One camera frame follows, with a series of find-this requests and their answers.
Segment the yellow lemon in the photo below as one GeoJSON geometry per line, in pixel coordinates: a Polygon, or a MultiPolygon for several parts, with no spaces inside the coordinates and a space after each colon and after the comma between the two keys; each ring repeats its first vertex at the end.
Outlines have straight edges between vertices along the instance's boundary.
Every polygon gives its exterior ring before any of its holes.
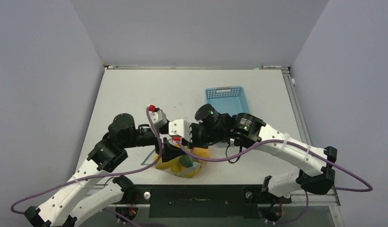
{"type": "Polygon", "coordinates": [[[212,152],[208,148],[194,148],[193,153],[203,158],[210,158],[212,152]]]}

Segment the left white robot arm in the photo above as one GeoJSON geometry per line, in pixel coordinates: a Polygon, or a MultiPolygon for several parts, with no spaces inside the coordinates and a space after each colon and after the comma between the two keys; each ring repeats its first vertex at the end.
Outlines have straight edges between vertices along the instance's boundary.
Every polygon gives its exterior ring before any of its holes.
{"type": "Polygon", "coordinates": [[[184,119],[169,121],[164,112],[153,106],[146,110],[149,127],[139,129],[132,115],[117,115],[108,132],[79,169],[65,183],[51,188],[53,195],[38,206],[27,208],[23,215],[34,227],[75,227],[101,209],[115,202],[129,203],[134,199],[133,183],[128,175],[133,171],[117,173],[115,169],[127,159],[127,149],[154,146],[158,157],[143,172],[166,159],[168,143],[162,143],[161,134],[172,138],[192,140],[191,124],[184,119]]]}

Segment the yellow banana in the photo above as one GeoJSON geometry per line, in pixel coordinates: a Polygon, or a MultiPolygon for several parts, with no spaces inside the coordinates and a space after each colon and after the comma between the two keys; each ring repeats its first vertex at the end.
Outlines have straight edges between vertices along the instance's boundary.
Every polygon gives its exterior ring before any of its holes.
{"type": "Polygon", "coordinates": [[[193,178],[197,174],[199,174],[206,166],[205,161],[192,157],[193,166],[190,168],[185,168],[179,163],[180,157],[181,156],[168,162],[162,162],[162,159],[160,159],[155,164],[155,168],[162,171],[169,171],[171,174],[175,176],[184,177],[184,178],[193,178]]]}

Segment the clear zip top bag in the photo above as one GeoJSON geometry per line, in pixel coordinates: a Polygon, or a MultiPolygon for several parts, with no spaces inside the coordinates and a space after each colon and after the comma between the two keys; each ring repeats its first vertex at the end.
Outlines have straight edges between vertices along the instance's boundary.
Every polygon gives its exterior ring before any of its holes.
{"type": "MultiPolygon", "coordinates": [[[[204,158],[211,158],[213,150],[211,148],[192,148],[190,153],[204,158]]],[[[141,163],[142,166],[149,165],[158,158],[155,150],[152,150],[141,163]]],[[[163,162],[162,158],[152,167],[171,175],[193,178],[202,172],[207,165],[206,161],[196,159],[184,153],[168,162],[163,162]]]]}

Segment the blue plastic basket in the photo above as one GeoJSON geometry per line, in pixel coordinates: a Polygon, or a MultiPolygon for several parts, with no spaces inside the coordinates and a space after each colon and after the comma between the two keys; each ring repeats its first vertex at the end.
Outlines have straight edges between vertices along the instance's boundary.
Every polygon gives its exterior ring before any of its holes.
{"type": "Polygon", "coordinates": [[[242,86],[215,87],[205,89],[206,103],[212,105],[219,113],[231,116],[250,113],[245,90],[242,86]]]}

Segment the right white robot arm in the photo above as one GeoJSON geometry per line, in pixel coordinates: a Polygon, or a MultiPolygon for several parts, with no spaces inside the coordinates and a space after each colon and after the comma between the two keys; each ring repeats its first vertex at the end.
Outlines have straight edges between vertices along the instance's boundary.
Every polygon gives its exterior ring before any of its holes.
{"type": "Polygon", "coordinates": [[[287,173],[264,179],[261,196],[266,202],[297,190],[325,195],[334,185],[332,164],[337,158],[334,147],[308,146],[251,114],[221,114],[211,104],[201,106],[194,118],[196,122],[190,124],[190,147],[232,141],[243,151],[262,151],[293,165],[287,173]]]}

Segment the green lime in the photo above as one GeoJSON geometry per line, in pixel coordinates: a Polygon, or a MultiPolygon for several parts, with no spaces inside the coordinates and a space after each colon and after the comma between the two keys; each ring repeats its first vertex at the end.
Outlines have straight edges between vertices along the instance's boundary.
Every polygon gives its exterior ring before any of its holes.
{"type": "Polygon", "coordinates": [[[193,158],[188,155],[181,156],[179,163],[185,168],[190,168],[193,166],[193,158]]]}

